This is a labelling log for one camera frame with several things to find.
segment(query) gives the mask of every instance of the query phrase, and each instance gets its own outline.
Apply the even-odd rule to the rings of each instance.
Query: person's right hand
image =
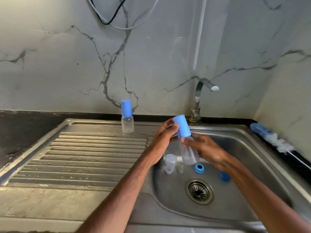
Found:
[[[191,136],[197,141],[192,141],[184,137],[180,140],[183,144],[201,151],[202,158],[213,164],[220,171],[226,172],[226,164],[231,155],[217,145],[208,135],[192,133]]]

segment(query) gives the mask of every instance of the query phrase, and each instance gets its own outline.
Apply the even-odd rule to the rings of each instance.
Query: chrome faucet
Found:
[[[190,122],[195,123],[201,119],[200,115],[200,97],[203,85],[207,86],[211,91],[219,91],[219,87],[214,85],[207,78],[201,78],[196,85],[195,95],[194,95],[194,105],[191,108],[191,117],[189,119]]]

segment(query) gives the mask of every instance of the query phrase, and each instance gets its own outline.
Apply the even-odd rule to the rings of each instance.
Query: wall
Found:
[[[311,161],[311,0],[305,6],[255,119]]]
[[[112,14],[117,0],[94,0]],[[126,1],[131,26],[155,0]],[[0,0],[0,109],[136,114],[189,113],[197,79],[201,114],[252,118],[302,0],[208,0],[192,70],[202,0],[160,0],[132,31],[103,26],[87,0]]]

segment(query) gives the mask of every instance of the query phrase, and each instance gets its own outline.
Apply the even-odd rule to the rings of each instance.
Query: person's right arm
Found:
[[[238,159],[207,135],[192,133],[192,137],[197,141],[185,138],[181,141],[197,148],[202,158],[229,174],[269,233],[311,233],[311,224],[251,174]]]

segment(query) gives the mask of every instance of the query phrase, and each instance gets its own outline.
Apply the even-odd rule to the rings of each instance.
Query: sink drain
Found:
[[[187,181],[186,193],[193,202],[201,205],[209,204],[214,197],[212,187],[198,178]]]

